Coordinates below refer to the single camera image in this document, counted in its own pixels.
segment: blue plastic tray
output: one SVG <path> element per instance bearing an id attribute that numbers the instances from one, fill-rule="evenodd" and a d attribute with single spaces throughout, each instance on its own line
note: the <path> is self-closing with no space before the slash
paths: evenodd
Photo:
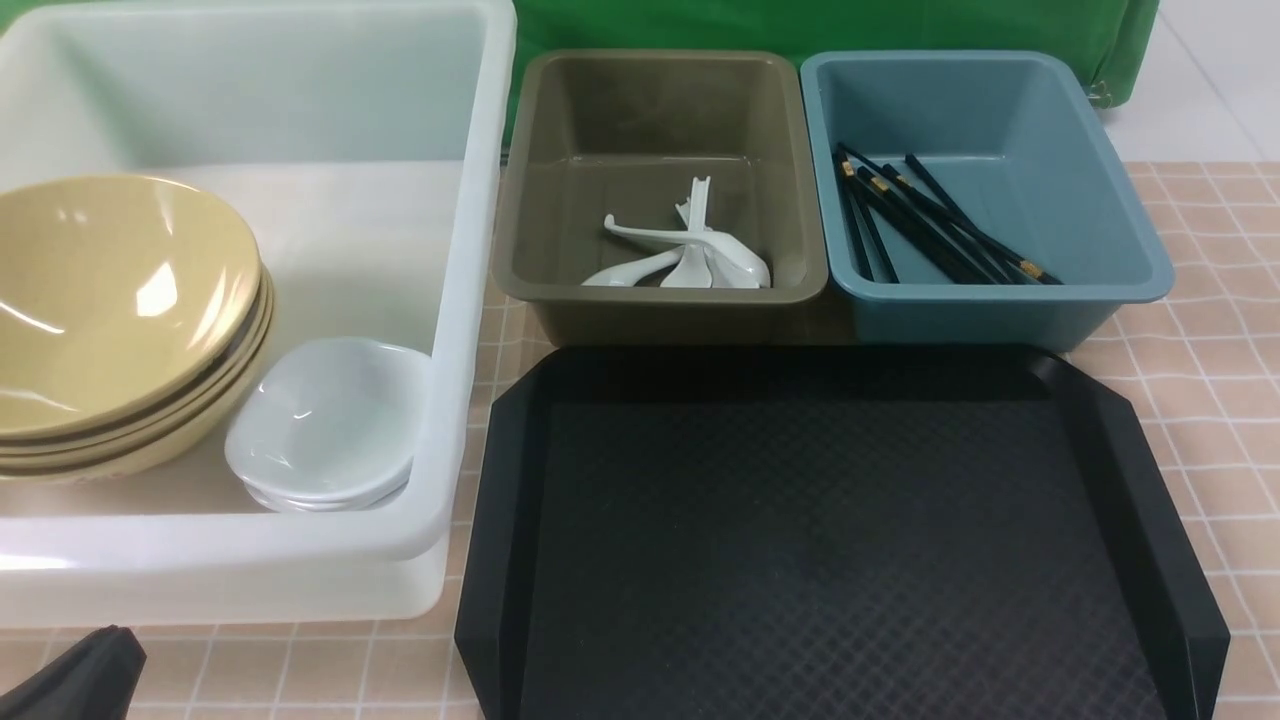
<path id="1" fill-rule="evenodd" d="M 859 340 L 1066 351 L 1120 305 L 1172 288 L 1160 236 L 1059 60 L 1016 51 L 827 53 L 800 74 L 831 277 L 852 296 Z M 886 223 L 879 229 L 901 284 L 861 277 L 837 195 L 836 142 L 899 169 L 914 152 L 974 223 L 1065 284 L 951 284 Z"/>

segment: plastic container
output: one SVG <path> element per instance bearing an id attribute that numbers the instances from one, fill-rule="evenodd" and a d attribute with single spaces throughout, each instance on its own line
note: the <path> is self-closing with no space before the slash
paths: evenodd
<path id="1" fill-rule="evenodd" d="M 439 596 L 489 265 L 515 14 L 504 0 L 51 6 L 0 38 L 0 190 L 145 172 L 257 236 L 279 357 L 367 336 L 431 355 L 403 495 L 279 515 L 225 429 L 151 471 L 0 489 L 0 624 L 412 616 Z"/>
<path id="2" fill-rule="evenodd" d="M 760 255 L 774 287 L 580 286 L 671 247 L 609 234 L 605 214 L 684 229 L 675 205 L 707 176 L 707 224 Z M 827 282 L 792 65 L 764 53 L 682 50 L 538 58 L 520 95 L 494 237 L 494 279 L 532 305 L 556 345 L 769 340 L 785 311 Z"/>
<path id="3" fill-rule="evenodd" d="M 827 53 L 800 70 L 831 274 L 863 342 L 1027 342 L 1066 351 L 1174 270 L 1079 83 L 1036 53 Z M 836 142 L 914 152 L 974 223 L 1062 286 L 955 286 L 881 223 L 901 284 L 855 270 Z"/>

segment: stack of white bowls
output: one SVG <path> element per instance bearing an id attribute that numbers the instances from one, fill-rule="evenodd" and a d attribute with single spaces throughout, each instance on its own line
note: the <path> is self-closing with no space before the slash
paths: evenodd
<path id="1" fill-rule="evenodd" d="M 84 177 L 0 195 L 0 482 L 138 473 L 236 409 L 275 293 L 214 195 Z"/>
<path id="2" fill-rule="evenodd" d="M 227 433 L 227 464 L 278 512 L 369 510 L 408 482 L 430 357 L 369 338 L 303 343 L 280 359 Z"/>

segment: textured tray surface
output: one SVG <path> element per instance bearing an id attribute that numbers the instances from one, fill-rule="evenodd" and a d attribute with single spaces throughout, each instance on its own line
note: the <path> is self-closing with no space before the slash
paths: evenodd
<path id="1" fill-rule="evenodd" d="M 527 720 L 1164 717 L 1051 401 L 550 420 Z"/>

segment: brown plastic tray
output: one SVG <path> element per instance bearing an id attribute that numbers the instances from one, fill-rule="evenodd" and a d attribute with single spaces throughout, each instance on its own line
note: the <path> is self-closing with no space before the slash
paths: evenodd
<path id="1" fill-rule="evenodd" d="M 681 229 L 675 205 L 712 177 L 708 224 L 769 264 L 772 288 L 582 287 L 671 246 L 618 223 Z M 795 68 L 767 53 L 580 50 L 525 74 L 498 208 L 494 279 L 556 345 L 774 338 L 827 283 L 827 252 Z"/>

